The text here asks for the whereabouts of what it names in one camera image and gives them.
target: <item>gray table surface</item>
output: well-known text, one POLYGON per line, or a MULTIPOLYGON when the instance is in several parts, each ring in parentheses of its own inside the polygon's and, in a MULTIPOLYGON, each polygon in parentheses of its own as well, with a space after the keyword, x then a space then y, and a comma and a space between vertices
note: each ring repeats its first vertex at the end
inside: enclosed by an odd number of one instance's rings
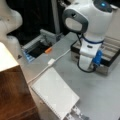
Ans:
MULTIPOLYGON (((115 39, 120 40, 119 33, 115 39)), ((26 80, 29 81, 39 74, 51 58, 59 57, 76 40, 76 35, 69 33, 53 46, 49 55, 42 54, 32 64, 28 64, 27 67, 23 68, 26 80)), ((69 52, 53 67, 72 90, 80 96, 80 102, 77 105, 91 120, 118 120, 120 117, 120 64, 108 76, 97 73, 88 74, 78 69, 76 63, 71 60, 69 52)))

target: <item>black cable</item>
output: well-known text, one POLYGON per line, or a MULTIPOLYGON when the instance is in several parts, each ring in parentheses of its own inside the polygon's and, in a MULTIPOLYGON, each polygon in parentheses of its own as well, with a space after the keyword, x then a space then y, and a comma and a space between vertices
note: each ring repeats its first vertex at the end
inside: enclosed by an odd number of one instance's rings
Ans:
MULTIPOLYGON (((76 34, 76 35, 77 35, 78 40, 79 40, 79 42, 80 42, 80 46, 82 46, 82 42, 81 42, 82 34, 81 34, 81 37, 79 37, 78 34, 76 34)), ((86 73, 93 73, 93 72, 96 71, 96 69, 97 69, 97 65, 95 65, 95 64, 93 65, 93 69, 92 69, 91 71, 83 70, 83 69, 79 66, 79 59, 78 59, 77 66, 78 66, 78 68, 79 68, 81 71, 86 72, 86 73)))
POLYGON ((78 40, 79 40, 79 42, 80 42, 80 46, 82 46, 82 42, 81 42, 81 38, 82 38, 82 35, 81 35, 81 37, 79 37, 79 35, 76 33, 76 35, 77 35, 77 37, 78 37, 78 40))
POLYGON ((81 71, 86 72, 86 73, 93 73, 93 72, 95 72, 96 69, 97 69, 97 65, 93 65, 93 69, 92 69, 91 71, 83 70, 83 69, 79 66, 79 60, 78 60, 77 66, 78 66, 78 68, 79 68, 81 71))

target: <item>cable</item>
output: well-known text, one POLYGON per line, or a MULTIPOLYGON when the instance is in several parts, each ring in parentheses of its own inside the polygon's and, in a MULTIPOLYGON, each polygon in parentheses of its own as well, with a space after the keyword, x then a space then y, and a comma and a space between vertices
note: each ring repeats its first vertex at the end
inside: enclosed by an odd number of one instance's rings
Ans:
POLYGON ((93 72, 95 72, 96 69, 97 69, 97 65, 93 64, 93 69, 92 69, 91 71, 83 70, 83 69, 79 66, 79 60, 78 60, 77 66, 78 66, 78 68, 79 68, 81 71, 86 72, 86 73, 93 73, 93 72))
POLYGON ((54 65, 54 63, 56 63, 60 58, 62 58, 63 56, 65 56, 67 53, 70 52, 70 49, 67 50, 65 53, 63 53, 61 56, 59 56, 56 60, 52 60, 48 62, 48 66, 45 67, 37 76, 35 76, 33 79, 31 79, 30 81, 28 81, 27 83, 31 83, 32 81, 34 81, 35 79, 37 79, 41 74, 43 74, 46 70, 48 70, 50 67, 52 67, 54 65))
POLYGON ((82 46, 82 42, 81 42, 81 38, 82 38, 82 35, 79 37, 79 35, 76 33, 76 35, 77 35, 77 37, 78 37, 78 40, 79 40, 79 42, 80 42, 80 46, 82 46))

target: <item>blue light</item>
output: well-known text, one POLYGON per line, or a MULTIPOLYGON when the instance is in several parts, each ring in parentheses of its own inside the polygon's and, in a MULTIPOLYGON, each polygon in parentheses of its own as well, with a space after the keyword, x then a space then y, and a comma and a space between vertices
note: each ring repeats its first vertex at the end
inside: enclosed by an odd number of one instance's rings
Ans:
POLYGON ((106 6, 106 4, 105 4, 105 3, 102 3, 101 5, 102 5, 103 7, 105 7, 105 6, 106 6))

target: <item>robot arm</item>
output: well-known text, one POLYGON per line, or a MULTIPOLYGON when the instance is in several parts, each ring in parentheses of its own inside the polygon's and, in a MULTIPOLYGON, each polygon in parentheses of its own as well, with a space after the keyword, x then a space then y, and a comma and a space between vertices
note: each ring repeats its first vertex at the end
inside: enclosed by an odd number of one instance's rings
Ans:
POLYGON ((104 0, 74 0, 63 12, 63 22, 82 34, 79 66, 87 70, 101 47, 112 19, 112 8, 104 0))
POLYGON ((26 59, 19 41, 14 36, 8 36, 7 34, 19 28, 22 23, 21 15, 9 8, 6 0, 0 0, 0 42, 8 48, 20 65, 26 63, 26 59))
POLYGON ((21 15, 12 9, 6 3, 6 0, 0 0, 0 34, 1 37, 16 30, 22 25, 21 15))

